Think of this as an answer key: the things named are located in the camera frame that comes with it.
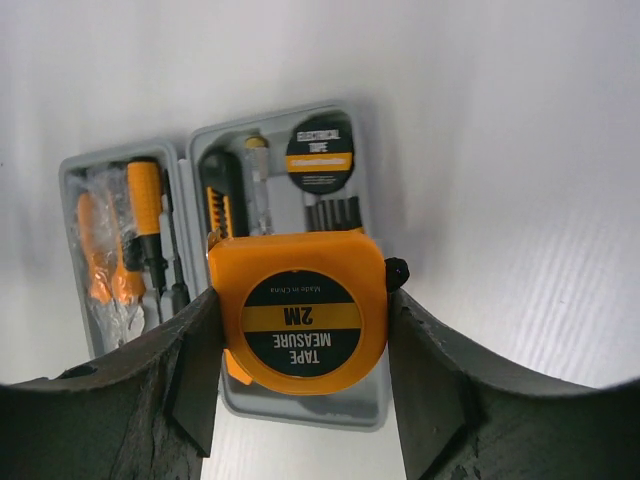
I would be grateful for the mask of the orange black screwdriver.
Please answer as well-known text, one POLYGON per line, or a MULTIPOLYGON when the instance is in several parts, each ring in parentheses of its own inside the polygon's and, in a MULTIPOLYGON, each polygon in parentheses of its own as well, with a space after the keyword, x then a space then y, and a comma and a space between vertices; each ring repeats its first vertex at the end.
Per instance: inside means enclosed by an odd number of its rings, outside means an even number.
POLYGON ((163 213, 158 163, 151 157, 133 157, 126 165, 135 241, 141 262, 148 270, 154 290, 158 322, 162 323, 161 299, 166 290, 167 262, 163 256, 159 217, 163 213))

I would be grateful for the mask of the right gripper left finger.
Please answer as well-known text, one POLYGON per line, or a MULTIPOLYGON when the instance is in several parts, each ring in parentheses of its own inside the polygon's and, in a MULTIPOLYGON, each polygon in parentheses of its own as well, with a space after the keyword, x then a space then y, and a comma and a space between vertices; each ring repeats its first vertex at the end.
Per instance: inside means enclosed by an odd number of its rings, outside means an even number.
POLYGON ((2 386, 2 478, 199 478, 222 346, 219 298, 207 289, 108 354, 2 386))

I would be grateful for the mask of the orange utility knife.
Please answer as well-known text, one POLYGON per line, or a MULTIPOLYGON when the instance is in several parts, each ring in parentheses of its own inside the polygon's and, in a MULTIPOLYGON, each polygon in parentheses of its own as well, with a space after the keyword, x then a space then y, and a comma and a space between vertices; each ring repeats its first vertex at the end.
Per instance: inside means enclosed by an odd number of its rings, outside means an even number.
POLYGON ((208 231, 221 230, 223 238, 249 235, 249 217, 240 160, 214 150, 201 161, 199 173, 204 188, 208 231))

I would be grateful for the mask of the grey plastic tool case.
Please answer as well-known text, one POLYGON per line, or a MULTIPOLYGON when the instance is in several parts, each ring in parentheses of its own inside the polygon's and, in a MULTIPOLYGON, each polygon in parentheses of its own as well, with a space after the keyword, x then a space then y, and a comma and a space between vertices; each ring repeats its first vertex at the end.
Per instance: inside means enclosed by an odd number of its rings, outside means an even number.
MULTIPOLYGON (((190 296, 202 293, 210 283, 205 270, 204 242, 208 232, 207 215, 199 166, 211 151, 223 150, 235 155, 241 163, 244 193, 247 204, 249 234, 258 232, 255 196, 251 166, 245 155, 248 137, 260 135, 269 144, 268 192, 273 229, 278 233, 306 231, 304 197, 348 198, 358 196, 364 228, 372 230, 373 213, 368 192, 365 115, 362 106, 346 101, 322 101, 309 105, 233 120, 195 131, 184 147, 177 147, 166 139, 152 139, 130 145, 121 145, 97 152, 82 154, 63 161, 59 171, 63 213, 67 228, 76 286, 81 301, 85 333, 90 355, 99 357, 105 352, 100 334, 89 316, 83 279, 84 261, 72 231, 75 181, 73 177, 91 167, 110 164, 124 165, 133 157, 151 157, 165 177, 168 191, 162 195, 163 213, 160 228, 163 256, 166 259, 166 290, 161 299, 165 320, 173 316, 178 306, 174 285, 183 281, 190 296), (289 178, 285 168, 286 148, 294 128, 311 116, 341 112, 348 116, 352 126, 355 148, 355 170, 345 186, 335 193, 313 195, 303 192, 289 178)), ((157 327, 157 309, 151 279, 144 279, 146 293, 142 300, 145 326, 142 333, 157 327)))

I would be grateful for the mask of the orange tape measure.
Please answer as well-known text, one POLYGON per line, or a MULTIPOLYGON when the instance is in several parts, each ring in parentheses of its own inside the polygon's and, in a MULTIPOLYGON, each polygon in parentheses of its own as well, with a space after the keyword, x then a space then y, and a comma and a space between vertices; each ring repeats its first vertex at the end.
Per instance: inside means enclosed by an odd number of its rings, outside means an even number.
POLYGON ((259 385, 294 396, 348 389, 374 369, 391 296, 410 276, 359 229, 210 234, 207 260, 230 355, 259 385))

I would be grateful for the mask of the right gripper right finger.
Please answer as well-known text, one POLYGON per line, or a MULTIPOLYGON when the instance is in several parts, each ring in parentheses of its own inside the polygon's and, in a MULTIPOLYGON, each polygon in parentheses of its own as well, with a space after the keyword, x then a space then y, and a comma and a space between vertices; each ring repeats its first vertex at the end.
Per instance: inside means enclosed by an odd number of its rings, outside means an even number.
POLYGON ((392 298, 390 375, 409 479, 636 479, 639 383, 590 388, 512 362, 392 298))

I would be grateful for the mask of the orange pliers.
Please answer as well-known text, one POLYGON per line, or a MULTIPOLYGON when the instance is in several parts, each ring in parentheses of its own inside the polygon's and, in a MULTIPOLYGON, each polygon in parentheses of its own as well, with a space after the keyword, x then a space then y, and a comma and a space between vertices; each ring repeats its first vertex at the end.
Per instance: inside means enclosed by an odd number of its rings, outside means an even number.
POLYGON ((84 261, 89 316, 108 353, 141 335, 142 254, 122 163, 91 167, 75 181, 72 231, 84 261))

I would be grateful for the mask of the clear voltage tester screwdriver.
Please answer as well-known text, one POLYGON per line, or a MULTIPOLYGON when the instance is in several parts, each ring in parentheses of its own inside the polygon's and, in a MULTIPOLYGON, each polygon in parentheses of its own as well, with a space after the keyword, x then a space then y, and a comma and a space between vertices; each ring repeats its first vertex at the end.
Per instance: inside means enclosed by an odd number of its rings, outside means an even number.
POLYGON ((245 155, 251 166, 251 176, 255 196, 257 225, 260 235, 271 235, 274 232, 269 204, 269 144, 260 136, 250 136, 245 141, 245 155))

